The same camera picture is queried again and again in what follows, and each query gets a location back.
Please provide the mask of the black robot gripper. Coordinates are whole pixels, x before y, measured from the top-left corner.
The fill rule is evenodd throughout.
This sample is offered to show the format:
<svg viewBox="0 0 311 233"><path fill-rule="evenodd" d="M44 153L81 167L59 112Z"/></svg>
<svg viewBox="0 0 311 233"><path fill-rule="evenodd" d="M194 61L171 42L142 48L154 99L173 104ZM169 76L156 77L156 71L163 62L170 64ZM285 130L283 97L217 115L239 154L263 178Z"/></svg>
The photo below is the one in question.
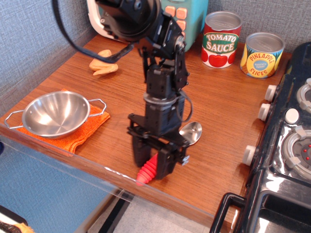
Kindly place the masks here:
<svg viewBox="0 0 311 233"><path fill-rule="evenodd" d="M155 178L162 180L173 172L177 162L188 162L186 150L190 144L180 135L179 128L190 119L189 116L183 119L185 100L190 99L186 94L162 100L145 94L144 100L144 116L128 115L134 161L137 167L142 167L152 158L152 148L158 150Z"/></svg>

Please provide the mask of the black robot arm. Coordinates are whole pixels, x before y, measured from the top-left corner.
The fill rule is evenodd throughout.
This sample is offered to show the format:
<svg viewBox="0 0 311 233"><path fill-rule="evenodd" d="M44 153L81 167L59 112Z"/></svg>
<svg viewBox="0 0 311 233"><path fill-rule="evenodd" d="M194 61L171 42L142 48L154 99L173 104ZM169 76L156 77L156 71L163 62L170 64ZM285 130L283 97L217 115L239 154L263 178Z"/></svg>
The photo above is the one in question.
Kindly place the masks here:
<svg viewBox="0 0 311 233"><path fill-rule="evenodd" d="M189 73L181 28L164 12L158 0L99 0L104 30L115 39L136 47L143 59L145 114L130 114L134 160L144 166L157 151L156 179L171 174L177 163L188 161L189 143L180 134L188 96L183 87Z"/></svg>

